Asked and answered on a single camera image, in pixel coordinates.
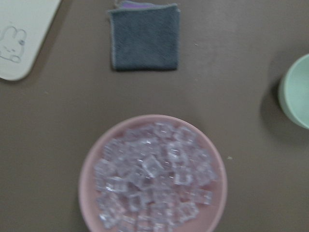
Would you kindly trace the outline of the pink bowl of ice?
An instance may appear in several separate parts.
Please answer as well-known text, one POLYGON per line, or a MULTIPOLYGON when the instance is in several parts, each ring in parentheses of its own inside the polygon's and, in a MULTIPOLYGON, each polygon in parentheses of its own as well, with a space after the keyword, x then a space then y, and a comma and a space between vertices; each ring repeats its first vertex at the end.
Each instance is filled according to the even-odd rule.
POLYGON ((171 116, 138 116, 112 127, 80 173, 80 209, 92 232, 212 232, 226 198, 214 144, 171 116))

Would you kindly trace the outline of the grey folded cloth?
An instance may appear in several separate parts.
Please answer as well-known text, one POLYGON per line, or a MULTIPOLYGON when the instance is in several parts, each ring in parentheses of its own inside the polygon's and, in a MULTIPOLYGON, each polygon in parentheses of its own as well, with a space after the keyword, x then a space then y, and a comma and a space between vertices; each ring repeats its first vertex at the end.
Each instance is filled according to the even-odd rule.
POLYGON ((175 3, 129 0, 109 10, 112 67, 117 71, 177 69, 180 13, 175 3))

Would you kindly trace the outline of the light green bowl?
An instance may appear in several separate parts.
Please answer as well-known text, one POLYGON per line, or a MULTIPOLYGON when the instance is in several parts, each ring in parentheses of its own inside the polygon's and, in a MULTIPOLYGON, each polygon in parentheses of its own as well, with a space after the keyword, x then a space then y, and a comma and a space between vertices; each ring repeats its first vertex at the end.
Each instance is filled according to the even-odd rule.
POLYGON ((309 128, 309 56, 297 59, 280 80, 278 99, 284 114, 295 124, 309 128))

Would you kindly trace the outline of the cream rabbit tray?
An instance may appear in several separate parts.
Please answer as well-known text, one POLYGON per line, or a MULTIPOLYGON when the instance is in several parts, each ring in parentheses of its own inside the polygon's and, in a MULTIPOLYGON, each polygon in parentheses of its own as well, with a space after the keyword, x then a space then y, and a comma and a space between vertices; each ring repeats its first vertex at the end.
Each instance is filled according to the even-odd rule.
POLYGON ((60 0, 0 2, 0 78, 18 81, 33 68, 60 0))

